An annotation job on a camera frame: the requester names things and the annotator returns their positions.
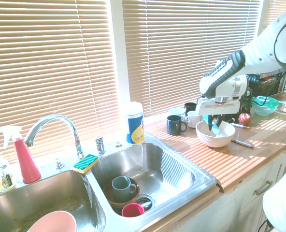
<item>white cabinet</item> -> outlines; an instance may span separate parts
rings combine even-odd
[[[166,231],[257,232],[266,219],[262,208],[263,193],[285,172],[286,150],[245,178],[231,192],[211,199]]]
[[[262,198],[265,191],[279,181],[286,169],[286,150],[268,162],[261,169],[245,179],[240,186],[244,190],[237,232],[257,232],[266,219],[262,207]]]
[[[239,214],[239,223],[236,231],[255,232],[259,228],[259,219],[262,212],[262,198],[259,196],[245,206]]]

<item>sink drain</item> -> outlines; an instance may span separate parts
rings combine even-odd
[[[145,212],[155,207],[155,200],[147,194],[140,195],[136,203],[142,205]]]

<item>black mug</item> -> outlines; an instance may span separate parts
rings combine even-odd
[[[193,102],[187,102],[185,103],[184,105],[184,108],[185,108],[185,116],[188,116],[187,113],[189,111],[195,111],[196,110],[196,107],[197,107],[197,104],[193,103]]]
[[[185,125],[185,130],[182,130],[182,123]],[[187,124],[182,122],[182,117],[178,115],[170,115],[167,117],[167,133],[169,135],[179,135],[187,130]]]

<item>drawer handle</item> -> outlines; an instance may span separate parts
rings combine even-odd
[[[272,186],[273,181],[272,181],[272,180],[271,180],[271,181],[267,180],[266,183],[268,184],[268,186],[266,186],[263,190],[258,190],[258,189],[255,190],[255,194],[256,194],[257,196],[259,196],[260,194],[262,194],[262,193],[264,193],[266,190],[268,190],[268,189]]]

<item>pink bowl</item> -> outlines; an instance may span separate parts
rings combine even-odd
[[[36,221],[28,232],[76,232],[76,221],[66,211],[54,211]]]

